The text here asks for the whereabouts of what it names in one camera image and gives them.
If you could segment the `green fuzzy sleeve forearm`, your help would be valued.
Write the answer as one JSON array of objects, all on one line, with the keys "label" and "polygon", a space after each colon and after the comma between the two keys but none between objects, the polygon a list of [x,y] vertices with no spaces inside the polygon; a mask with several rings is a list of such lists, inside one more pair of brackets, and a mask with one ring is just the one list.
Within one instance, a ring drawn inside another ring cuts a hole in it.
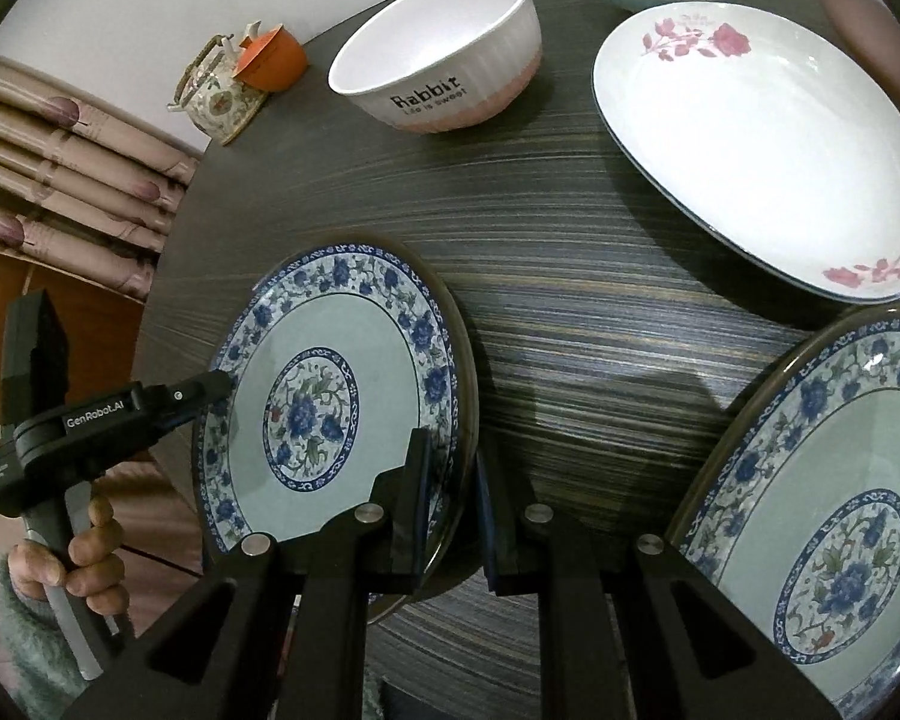
[{"label": "green fuzzy sleeve forearm", "polygon": [[46,587],[63,567],[40,544],[19,543],[0,561],[0,634],[17,673],[14,700],[29,718],[61,718],[87,688]]}]

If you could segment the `person's left hand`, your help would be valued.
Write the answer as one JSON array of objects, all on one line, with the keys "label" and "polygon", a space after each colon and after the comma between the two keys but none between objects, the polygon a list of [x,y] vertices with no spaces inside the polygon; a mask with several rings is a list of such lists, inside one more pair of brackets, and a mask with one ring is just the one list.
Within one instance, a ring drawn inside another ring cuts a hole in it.
[{"label": "person's left hand", "polygon": [[91,528],[76,535],[68,546],[71,569],[66,569],[46,546],[26,539],[7,556],[9,578],[14,590],[29,600],[45,601],[46,590],[64,589],[86,601],[95,614],[125,614],[130,594],[123,585],[125,564],[115,554],[123,543],[123,528],[102,494],[92,497],[87,517]]}]

